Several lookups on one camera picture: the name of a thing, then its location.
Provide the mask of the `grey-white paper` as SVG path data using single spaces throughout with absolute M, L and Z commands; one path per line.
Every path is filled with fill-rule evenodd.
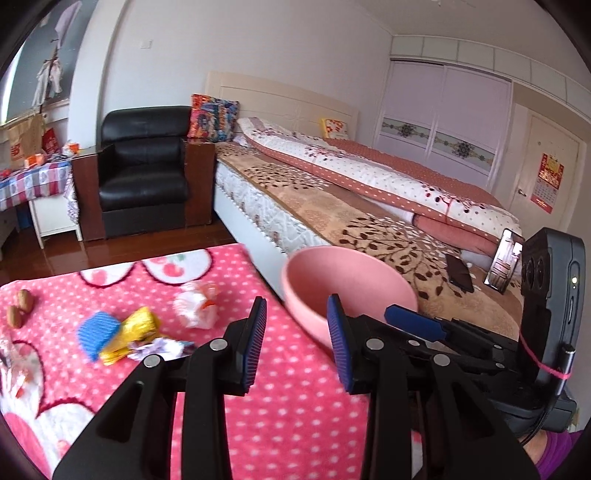
M 159 355 L 164 361 L 171 361 L 189 356 L 195 350 L 195 344 L 190 341 L 157 337 L 147 343 L 131 343 L 127 357 L 140 362 L 150 355 Z

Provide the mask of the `blue scrubbing sponge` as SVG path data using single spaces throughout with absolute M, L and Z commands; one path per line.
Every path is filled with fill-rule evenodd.
M 78 343 L 84 354 L 91 361 L 97 361 L 100 352 L 117 335 L 120 327 L 120 321 L 102 311 L 87 318 L 77 330 Z

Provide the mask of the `pink plastic trash bin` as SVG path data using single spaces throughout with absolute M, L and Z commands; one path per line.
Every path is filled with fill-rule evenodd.
M 417 294 L 398 271 L 365 253 L 337 246 L 308 247 L 287 259 L 280 274 L 284 304 L 301 328 L 331 348 L 329 296 L 339 295 L 346 315 L 384 321 L 393 305 L 417 312 Z

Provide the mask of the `brown leaf pattern blanket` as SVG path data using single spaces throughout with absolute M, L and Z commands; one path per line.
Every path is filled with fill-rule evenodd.
M 523 297 L 514 280 L 504 294 L 470 269 L 474 292 L 463 293 L 446 272 L 459 250 L 389 215 L 362 196 L 235 143 L 215 147 L 214 210 L 277 295 L 287 256 L 335 245 L 368 254 L 394 268 L 418 297 L 421 313 L 460 319 L 515 339 Z

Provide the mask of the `black wallet on bed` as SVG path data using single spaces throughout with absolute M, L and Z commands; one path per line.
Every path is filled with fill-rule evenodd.
M 445 258 L 450 283 L 458 287 L 463 293 L 473 293 L 473 281 L 467 265 L 461 259 L 450 254 L 447 254 Z

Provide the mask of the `clear plastic snack wrapper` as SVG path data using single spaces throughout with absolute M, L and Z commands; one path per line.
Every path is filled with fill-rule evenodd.
M 21 397 L 33 374 L 18 346 L 9 338 L 1 340 L 1 390 L 4 396 Z

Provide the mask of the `smartphone on stand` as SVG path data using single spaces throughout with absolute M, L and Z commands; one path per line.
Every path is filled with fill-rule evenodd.
M 484 280 L 486 286 L 501 294 L 505 293 L 521 258 L 524 242 L 525 240 L 512 230 L 503 231 Z

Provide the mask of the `brown walnut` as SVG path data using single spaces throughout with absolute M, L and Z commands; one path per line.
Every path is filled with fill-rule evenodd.
M 21 310 L 14 305 L 10 305 L 6 310 L 6 322 L 9 327 L 20 329 L 23 325 Z
M 16 302 L 21 311 L 30 313 L 34 308 L 35 298 L 29 290 L 21 289 L 16 295 Z

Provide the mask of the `white side cabinet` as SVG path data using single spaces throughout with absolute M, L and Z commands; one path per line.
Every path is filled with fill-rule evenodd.
M 80 227 L 70 219 L 68 202 L 61 194 L 32 199 L 28 205 L 41 249 L 45 248 L 46 237 L 67 232 L 74 232 L 77 241 L 83 241 Z

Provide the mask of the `checkered cloth covered table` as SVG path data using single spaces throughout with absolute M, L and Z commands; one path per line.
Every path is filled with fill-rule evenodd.
M 63 194 L 69 179 L 72 179 L 70 161 L 14 171 L 1 180 L 0 209 L 6 211 L 30 200 Z

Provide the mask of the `white built-in wardrobe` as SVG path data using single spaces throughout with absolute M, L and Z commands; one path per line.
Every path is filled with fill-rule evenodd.
M 376 147 L 481 188 L 495 183 L 517 88 L 590 117 L 589 89 L 507 49 L 397 35 L 390 58 Z

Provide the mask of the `yellow patterned pillow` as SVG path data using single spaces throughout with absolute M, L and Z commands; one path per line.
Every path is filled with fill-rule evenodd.
M 349 126 L 345 121 L 322 118 L 322 137 L 325 139 L 349 140 Z

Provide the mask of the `brown paper bag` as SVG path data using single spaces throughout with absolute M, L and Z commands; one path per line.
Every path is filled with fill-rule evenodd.
M 41 114 L 21 119 L 8 129 L 10 159 L 22 163 L 25 158 L 40 153 L 45 121 Z

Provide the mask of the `coat stand with clothes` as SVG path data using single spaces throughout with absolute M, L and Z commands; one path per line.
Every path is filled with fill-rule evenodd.
M 49 98 L 53 98 L 62 92 L 61 79 L 63 76 L 63 67 L 60 62 L 59 53 L 81 7 L 82 2 L 75 1 L 62 12 L 56 22 L 54 28 L 55 36 L 52 39 L 52 43 L 54 44 L 53 53 L 49 59 L 43 61 L 36 75 L 37 83 L 31 107 L 37 109 L 39 112 L 42 111 L 43 105 Z

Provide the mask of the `red wall calendar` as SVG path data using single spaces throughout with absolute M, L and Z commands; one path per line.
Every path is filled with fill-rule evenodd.
M 553 212 L 563 174 L 564 165 L 554 156 L 543 153 L 530 200 L 548 214 Z

